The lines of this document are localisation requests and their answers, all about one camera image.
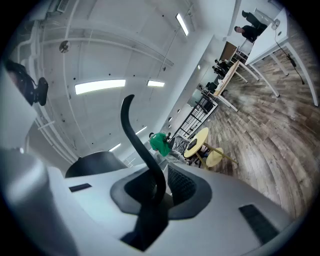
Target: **black vent grille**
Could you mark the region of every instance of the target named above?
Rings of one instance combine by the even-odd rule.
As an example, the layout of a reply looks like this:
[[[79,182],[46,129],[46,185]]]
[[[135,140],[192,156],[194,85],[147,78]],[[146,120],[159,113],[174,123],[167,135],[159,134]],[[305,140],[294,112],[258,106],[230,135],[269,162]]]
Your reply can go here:
[[[240,207],[239,211],[263,245],[279,234],[270,221],[253,204]]]

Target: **wooden floor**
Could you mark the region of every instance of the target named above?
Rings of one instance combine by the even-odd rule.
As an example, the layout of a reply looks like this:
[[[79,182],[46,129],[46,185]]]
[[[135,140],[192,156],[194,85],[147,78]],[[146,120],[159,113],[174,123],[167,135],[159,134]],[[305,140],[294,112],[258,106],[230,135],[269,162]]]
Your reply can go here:
[[[293,45],[307,62],[320,95],[319,67],[299,33],[294,35]],[[238,69],[248,83],[234,76],[225,94],[238,112],[219,102],[200,129],[209,127],[207,143],[223,148],[239,163],[224,158],[211,171],[246,182],[296,218],[306,212],[318,192],[320,107],[314,106],[308,84],[302,85],[283,52],[275,55],[289,76],[269,56],[256,65],[275,85],[279,98],[262,79],[256,81]],[[300,68],[297,70],[307,83]]]

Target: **black camera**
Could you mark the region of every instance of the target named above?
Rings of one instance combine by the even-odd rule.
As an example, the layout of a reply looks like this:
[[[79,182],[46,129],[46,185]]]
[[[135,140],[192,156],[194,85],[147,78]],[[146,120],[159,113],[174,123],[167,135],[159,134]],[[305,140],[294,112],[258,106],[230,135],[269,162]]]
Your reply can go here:
[[[5,64],[12,81],[22,93],[26,101],[32,106],[39,102],[44,106],[47,102],[48,82],[44,77],[40,77],[38,84],[28,75],[25,66],[8,60]]]

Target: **ceiling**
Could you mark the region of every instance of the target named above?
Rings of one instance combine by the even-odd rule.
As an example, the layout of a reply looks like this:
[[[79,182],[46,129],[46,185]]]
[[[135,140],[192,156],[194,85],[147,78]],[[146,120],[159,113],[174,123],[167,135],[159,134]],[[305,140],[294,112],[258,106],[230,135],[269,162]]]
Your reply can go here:
[[[222,4],[224,15],[231,20],[235,0],[226,2]],[[132,153],[120,121],[126,96],[135,95],[129,113],[134,131],[147,126],[138,135],[143,143],[150,132],[161,129],[174,107],[188,101],[192,89],[188,89],[190,95],[184,93],[185,102],[177,100],[198,63],[206,56],[211,60],[218,55],[221,46],[218,50],[210,46],[215,32],[227,35],[230,26],[230,21],[212,25],[222,17],[213,17],[219,1],[197,0],[191,5],[188,0],[70,0],[65,13],[52,14],[43,22],[39,40],[43,42],[41,58],[49,83],[45,108],[78,157],[110,150],[119,143],[114,153],[121,160]],[[214,11],[208,12],[205,6]],[[187,37],[179,29],[177,13],[189,29]],[[65,40],[69,22],[71,47],[61,53],[59,45]],[[125,87],[75,93],[76,84],[113,79],[125,79]],[[148,87],[148,80],[165,85]]]

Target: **black panel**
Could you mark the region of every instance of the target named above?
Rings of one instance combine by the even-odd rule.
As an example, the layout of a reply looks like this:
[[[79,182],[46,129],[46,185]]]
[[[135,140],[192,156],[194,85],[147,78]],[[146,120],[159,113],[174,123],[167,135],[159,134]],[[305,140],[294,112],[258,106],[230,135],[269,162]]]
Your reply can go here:
[[[112,152],[101,151],[85,157],[80,157],[73,165],[70,166],[65,177],[74,178],[87,175],[104,174],[125,168],[127,168],[127,166]]]
[[[169,210],[169,220],[195,217],[212,198],[208,182],[171,162],[168,164],[168,186],[174,202],[174,207]]]
[[[196,192],[196,183],[171,166],[168,166],[168,186],[172,192],[174,205],[190,199]]]
[[[69,187],[69,189],[71,192],[76,192],[76,191],[84,190],[84,189],[91,188],[91,187],[92,186],[90,184],[85,183],[85,184],[81,184],[81,185],[77,185],[77,186],[71,186],[71,187]]]
[[[164,195],[163,206],[168,209],[169,220],[193,218],[210,202],[212,190],[201,177],[168,164],[168,185],[172,192]],[[150,202],[155,195],[156,183],[148,168],[137,171],[113,184],[110,196],[124,213],[138,215],[142,204]]]
[[[240,207],[239,211],[262,245],[266,244],[279,234],[270,221],[263,216],[253,204]]]

